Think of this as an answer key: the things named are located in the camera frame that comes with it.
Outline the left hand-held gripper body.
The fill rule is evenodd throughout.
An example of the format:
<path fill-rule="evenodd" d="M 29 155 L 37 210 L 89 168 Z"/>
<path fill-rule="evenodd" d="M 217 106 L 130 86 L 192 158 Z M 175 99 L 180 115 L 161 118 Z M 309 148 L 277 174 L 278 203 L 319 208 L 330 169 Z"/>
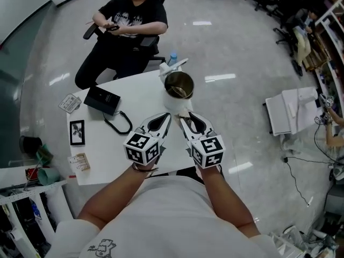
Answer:
<path fill-rule="evenodd" d="M 164 150 L 165 133 L 162 130 L 149 131 L 138 127 L 130 132 L 123 146 L 128 160 L 147 166 L 153 160 L 158 159 Z"/>

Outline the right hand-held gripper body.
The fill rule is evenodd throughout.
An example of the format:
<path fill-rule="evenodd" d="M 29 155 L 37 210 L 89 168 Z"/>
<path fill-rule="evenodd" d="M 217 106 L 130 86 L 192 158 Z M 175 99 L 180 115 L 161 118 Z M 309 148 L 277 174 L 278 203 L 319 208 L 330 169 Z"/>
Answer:
<path fill-rule="evenodd" d="M 202 169 L 218 166 L 222 163 L 225 146 L 221 135 L 211 130 L 198 139 L 188 141 L 190 155 L 196 165 Z"/>

